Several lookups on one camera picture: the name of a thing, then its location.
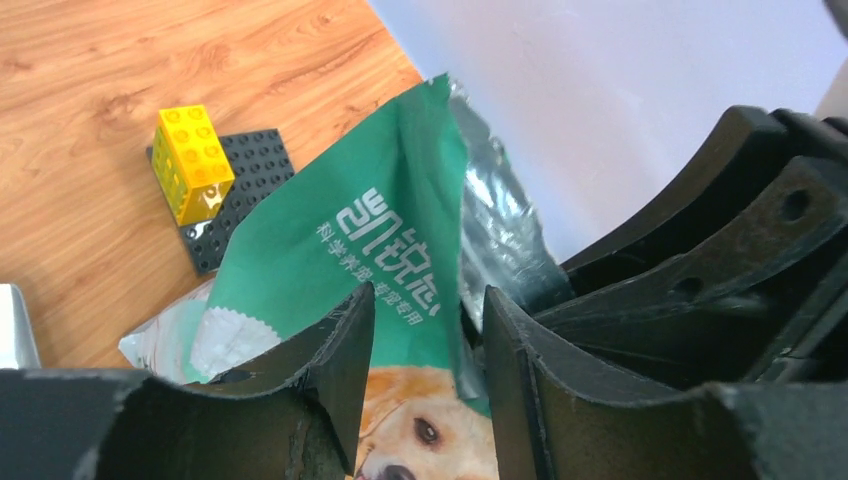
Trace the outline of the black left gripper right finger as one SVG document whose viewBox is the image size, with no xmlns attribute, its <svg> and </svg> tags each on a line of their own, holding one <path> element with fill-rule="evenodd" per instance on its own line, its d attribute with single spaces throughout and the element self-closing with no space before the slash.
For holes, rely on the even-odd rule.
<svg viewBox="0 0 848 480">
<path fill-rule="evenodd" d="M 595 357 L 501 290 L 484 350 L 503 479 L 843 479 L 847 387 L 708 383 L 677 391 Z"/>
</svg>

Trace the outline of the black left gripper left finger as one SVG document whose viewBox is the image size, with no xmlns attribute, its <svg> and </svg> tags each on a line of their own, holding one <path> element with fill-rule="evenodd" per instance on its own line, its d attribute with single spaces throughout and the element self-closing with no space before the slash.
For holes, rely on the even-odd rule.
<svg viewBox="0 0 848 480">
<path fill-rule="evenodd" d="M 342 479 L 355 469 L 371 284 L 209 384 L 143 370 L 5 369 L 5 479 Z"/>
</svg>

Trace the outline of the green pet food bag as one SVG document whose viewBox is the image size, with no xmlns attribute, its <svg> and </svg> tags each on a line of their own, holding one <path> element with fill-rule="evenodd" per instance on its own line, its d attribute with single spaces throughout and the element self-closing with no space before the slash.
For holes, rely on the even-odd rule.
<svg viewBox="0 0 848 480">
<path fill-rule="evenodd" d="M 207 383 L 374 292 L 358 479 L 494 479 L 473 335 L 500 288 L 539 312 L 573 288 L 499 140 L 448 74 L 369 115 L 234 223 L 213 280 L 125 336 L 122 354 Z"/>
</svg>

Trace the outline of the grey metal food scoop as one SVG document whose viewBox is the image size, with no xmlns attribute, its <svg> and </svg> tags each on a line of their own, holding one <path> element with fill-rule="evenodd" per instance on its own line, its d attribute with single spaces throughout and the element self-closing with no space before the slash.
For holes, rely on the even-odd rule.
<svg viewBox="0 0 848 480">
<path fill-rule="evenodd" d="M 1 368 L 33 369 L 41 359 L 20 288 L 1 284 Z"/>
</svg>

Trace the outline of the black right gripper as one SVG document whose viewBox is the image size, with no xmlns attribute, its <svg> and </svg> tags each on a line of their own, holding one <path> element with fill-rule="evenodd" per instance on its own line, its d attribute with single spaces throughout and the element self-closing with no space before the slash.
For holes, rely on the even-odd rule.
<svg viewBox="0 0 848 480">
<path fill-rule="evenodd" d="M 846 119 L 728 108 L 561 267 L 580 298 L 539 323 L 662 383 L 846 381 Z"/>
</svg>

